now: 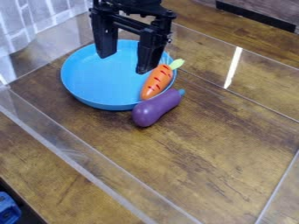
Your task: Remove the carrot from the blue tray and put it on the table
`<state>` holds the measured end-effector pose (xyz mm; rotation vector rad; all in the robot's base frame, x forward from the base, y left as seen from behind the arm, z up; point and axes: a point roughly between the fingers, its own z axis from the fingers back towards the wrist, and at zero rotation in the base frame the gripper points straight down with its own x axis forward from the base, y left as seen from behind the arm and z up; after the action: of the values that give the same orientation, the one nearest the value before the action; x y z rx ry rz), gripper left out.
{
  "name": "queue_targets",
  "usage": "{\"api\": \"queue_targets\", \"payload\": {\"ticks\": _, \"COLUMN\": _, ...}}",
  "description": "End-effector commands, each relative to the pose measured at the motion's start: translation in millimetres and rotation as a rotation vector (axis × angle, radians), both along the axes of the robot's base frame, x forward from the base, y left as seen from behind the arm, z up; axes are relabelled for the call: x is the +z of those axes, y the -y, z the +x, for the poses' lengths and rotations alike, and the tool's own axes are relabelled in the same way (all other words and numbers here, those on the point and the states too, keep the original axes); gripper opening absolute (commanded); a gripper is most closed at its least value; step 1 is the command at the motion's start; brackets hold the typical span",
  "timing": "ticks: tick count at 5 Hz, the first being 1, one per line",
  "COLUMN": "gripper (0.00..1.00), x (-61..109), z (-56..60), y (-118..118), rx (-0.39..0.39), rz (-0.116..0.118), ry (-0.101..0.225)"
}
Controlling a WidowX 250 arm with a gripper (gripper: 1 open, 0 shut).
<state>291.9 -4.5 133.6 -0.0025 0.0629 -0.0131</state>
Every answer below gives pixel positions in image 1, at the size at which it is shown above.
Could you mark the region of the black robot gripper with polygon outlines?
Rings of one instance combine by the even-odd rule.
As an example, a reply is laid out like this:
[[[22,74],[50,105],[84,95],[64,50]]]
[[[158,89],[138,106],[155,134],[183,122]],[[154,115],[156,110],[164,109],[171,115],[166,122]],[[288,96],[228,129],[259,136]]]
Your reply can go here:
[[[139,36],[135,71],[146,74],[158,67],[166,45],[171,40],[176,14],[162,6],[163,0],[92,0],[91,24],[98,55],[102,59],[118,51],[118,28]],[[130,18],[154,17],[151,24]]]

